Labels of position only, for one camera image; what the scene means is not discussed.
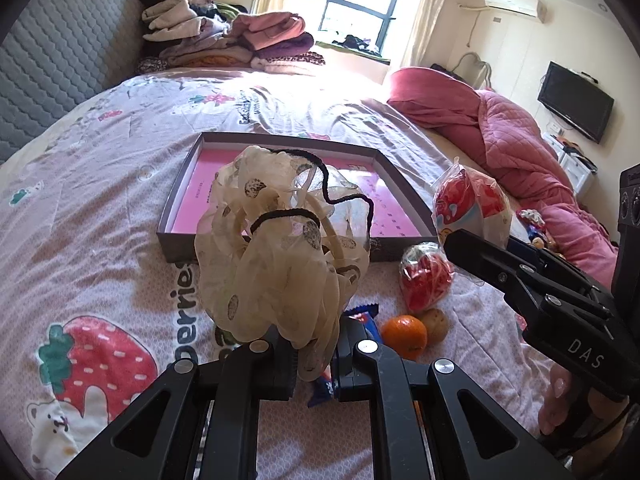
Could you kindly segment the right hand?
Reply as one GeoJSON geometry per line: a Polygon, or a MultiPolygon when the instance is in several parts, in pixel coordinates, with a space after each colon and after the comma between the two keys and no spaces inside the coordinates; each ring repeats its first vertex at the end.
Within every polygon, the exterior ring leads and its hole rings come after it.
{"type": "MultiPolygon", "coordinates": [[[[541,434],[548,436],[565,422],[570,409],[570,387],[572,374],[562,366],[554,364],[550,370],[550,384],[544,394],[544,404],[538,412],[538,426],[541,434]]],[[[600,419],[598,428],[604,428],[627,407],[627,399],[615,403],[606,396],[591,389],[588,396],[589,406],[594,416],[600,419]]],[[[597,472],[616,446],[623,439],[626,418],[599,440],[578,450],[572,461],[572,471],[577,479],[587,479],[597,472]]]]}

